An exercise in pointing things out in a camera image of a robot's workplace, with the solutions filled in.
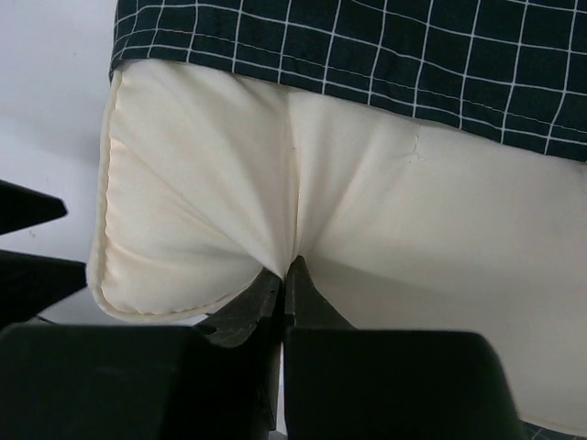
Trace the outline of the cream pillow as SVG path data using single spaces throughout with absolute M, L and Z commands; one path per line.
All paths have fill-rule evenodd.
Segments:
M 179 321 L 303 257 L 360 328 L 469 330 L 525 421 L 586 432 L 586 167 L 164 60 L 112 78 L 95 301 Z

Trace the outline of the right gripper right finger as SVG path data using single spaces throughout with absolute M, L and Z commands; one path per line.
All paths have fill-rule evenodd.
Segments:
M 359 330 L 297 258 L 285 282 L 284 415 L 292 439 L 519 439 L 500 359 L 481 335 Z

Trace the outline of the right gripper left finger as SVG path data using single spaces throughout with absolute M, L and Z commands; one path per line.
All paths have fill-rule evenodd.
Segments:
M 194 326 L 14 324 L 4 439 L 265 439 L 276 427 L 282 283 L 263 270 Z

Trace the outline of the dark plaid pillowcase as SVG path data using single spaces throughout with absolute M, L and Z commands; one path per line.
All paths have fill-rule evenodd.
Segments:
M 111 64 L 146 59 L 586 159 L 583 1 L 120 1 Z

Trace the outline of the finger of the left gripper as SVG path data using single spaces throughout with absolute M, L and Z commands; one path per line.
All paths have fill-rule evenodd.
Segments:
M 85 287 L 83 262 L 1 251 L 2 321 L 27 321 Z
M 1 234 L 44 224 L 68 214 L 63 200 L 1 181 Z

